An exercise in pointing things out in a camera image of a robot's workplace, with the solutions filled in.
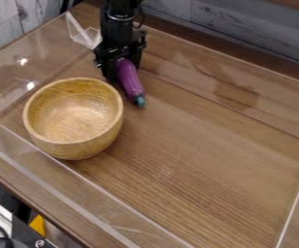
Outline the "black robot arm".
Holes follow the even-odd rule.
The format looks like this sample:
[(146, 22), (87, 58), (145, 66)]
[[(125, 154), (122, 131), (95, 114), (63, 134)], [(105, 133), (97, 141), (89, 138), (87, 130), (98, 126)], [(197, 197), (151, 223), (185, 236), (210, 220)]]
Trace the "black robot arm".
[(129, 59), (141, 66), (143, 49), (147, 47), (145, 22), (134, 24), (137, 14), (145, 15), (143, 0), (107, 0), (101, 8), (102, 41), (94, 48), (97, 67), (113, 83), (118, 82), (117, 63)]

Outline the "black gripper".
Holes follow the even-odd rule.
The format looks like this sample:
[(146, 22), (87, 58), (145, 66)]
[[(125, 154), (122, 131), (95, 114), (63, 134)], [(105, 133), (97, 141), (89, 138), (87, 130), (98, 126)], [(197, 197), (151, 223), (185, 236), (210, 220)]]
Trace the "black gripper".
[(94, 48), (97, 66), (102, 67), (103, 75), (111, 83), (118, 83), (115, 60), (126, 58), (137, 68), (141, 68), (143, 50), (147, 47), (147, 33), (143, 29), (134, 29), (131, 40), (127, 43), (118, 44), (109, 39), (103, 39)]

